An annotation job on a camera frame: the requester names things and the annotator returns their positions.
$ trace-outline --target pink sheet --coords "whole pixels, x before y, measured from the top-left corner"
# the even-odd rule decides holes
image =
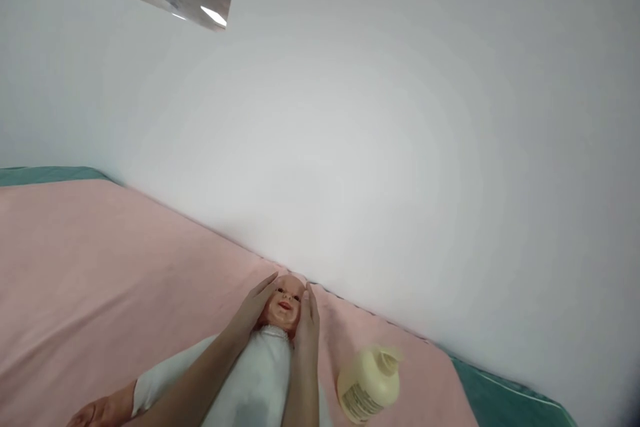
[[[0,425],[63,426],[162,359],[219,332],[275,264],[104,180],[0,188]],[[315,286],[320,377],[399,346],[401,393],[369,425],[475,427],[448,357]]]

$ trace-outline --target bed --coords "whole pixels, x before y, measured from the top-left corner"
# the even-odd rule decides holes
[[[86,402],[219,332],[274,269],[210,230],[86,167],[0,169],[0,425],[58,426]],[[401,395],[369,425],[568,427],[520,384],[314,286],[319,372],[335,379],[367,344],[398,346]]]

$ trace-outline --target yellow bottle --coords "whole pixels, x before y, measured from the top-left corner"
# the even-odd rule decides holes
[[[395,402],[400,393],[398,363],[401,360],[396,349],[369,346],[340,371],[338,399],[350,421],[364,424]]]

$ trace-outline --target ceiling light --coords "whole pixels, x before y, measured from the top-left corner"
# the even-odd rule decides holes
[[[218,12],[214,12],[213,10],[209,10],[206,7],[200,7],[202,11],[205,12],[208,16],[212,18],[212,20],[216,23],[219,23],[223,27],[227,26],[227,21],[222,18],[222,16]]]

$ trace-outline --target doll head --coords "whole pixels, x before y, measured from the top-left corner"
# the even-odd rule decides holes
[[[300,302],[305,286],[292,275],[278,277],[275,283],[277,287],[267,300],[258,325],[280,327],[289,338],[293,338],[300,320]]]

